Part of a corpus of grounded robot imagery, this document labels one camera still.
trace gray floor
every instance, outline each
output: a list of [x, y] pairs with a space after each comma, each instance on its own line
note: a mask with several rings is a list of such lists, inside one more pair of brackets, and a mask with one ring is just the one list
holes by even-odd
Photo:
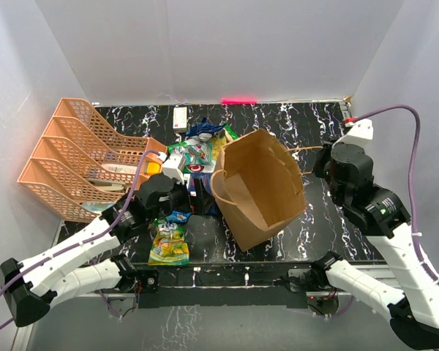
[[281, 306], [176, 306], [139, 309], [118, 322], [99, 298], [76, 298], [34, 325], [27, 351], [48, 350], [409, 349], [358, 302], [329, 321]]

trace white wall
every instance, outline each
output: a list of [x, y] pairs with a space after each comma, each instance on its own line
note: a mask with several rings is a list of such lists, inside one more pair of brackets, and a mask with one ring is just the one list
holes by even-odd
[[[405, 103], [421, 114], [415, 185], [423, 247], [439, 270], [439, 0], [406, 1], [353, 98], [353, 114]], [[376, 181], [409, 208], [407, 171], [414, 121], [407, 111], [372, 119], [368, 154]]]
[[[16, 183], [61, 97], [84, 97], [33, 1], [0, 0], [0, 264], [48, 247], [59, 219]], [[0, 324], [10, 312], [0, 301]], [[0, 332], [9, 350], [15, 326]]]
[[93, 102], [351, 95], [402, 0], [37, 0]]

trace orange plastic basket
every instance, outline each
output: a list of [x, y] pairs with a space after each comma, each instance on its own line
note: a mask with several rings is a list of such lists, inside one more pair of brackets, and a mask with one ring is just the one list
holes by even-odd
[[[111, 172], [105, 163], [136, 166], [146, 149], [166, 152], [151, 137], [126, 137], [82, 99], [62, 99], [49, 121], [18, 182], [30, 189], [62, 219], [90, 222], [98, 216], [82, 203], [114, 203], [133, 183], [131, 173]], [[162, 163], [148, 155], [144, 162]], [[107, 192], [91, 181], [115, 182], [124, 190]], [[149, 179], [140, 174], [136, 189]]]

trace black marble table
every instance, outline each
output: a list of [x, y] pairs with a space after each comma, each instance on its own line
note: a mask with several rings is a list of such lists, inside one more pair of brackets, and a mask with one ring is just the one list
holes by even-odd
[[[173, 132], [173, 106], [99, 107], [98, 111], [126, 135], [155, 137], [170, 145], [181, 135]], [[211, 123], [228, 122], [238, 135], [265, 129], [288, 148], [320, 145], [331, 135], [344, 131], [338, 102], [293, 102], [256, 105], [192, 105], [189, 121], [207, 117]], [[315, 151], [293, 152], [303, 171], [312, 169]], [[184, 225], [190, 249], [190, 265], [234, 265], [247, 263], [308, 263], [328, 250], [354, 262], [377, 262], [381, 255], [345, 220], [342, 210], [329, 197], [324, 182], [313, 175], [303, 177], [307, 208], [274, 238], [246, 252], [236, 245], [223, 218], [191, 216]], [[83, 223], [63, 224], [59, 241], [84, 227]], [[126, 254], [134, 264], [146, 264], [154, 232], [141, 233], [99, 260]]]

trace chip bag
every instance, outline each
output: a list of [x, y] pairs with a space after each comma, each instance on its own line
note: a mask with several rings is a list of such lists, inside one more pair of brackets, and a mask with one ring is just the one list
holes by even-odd
[[156, 237], [149, 252], [148, 265], [186, 265], [189, 263], [189, 247], [184, 230], [166, 219], [156, 219]]

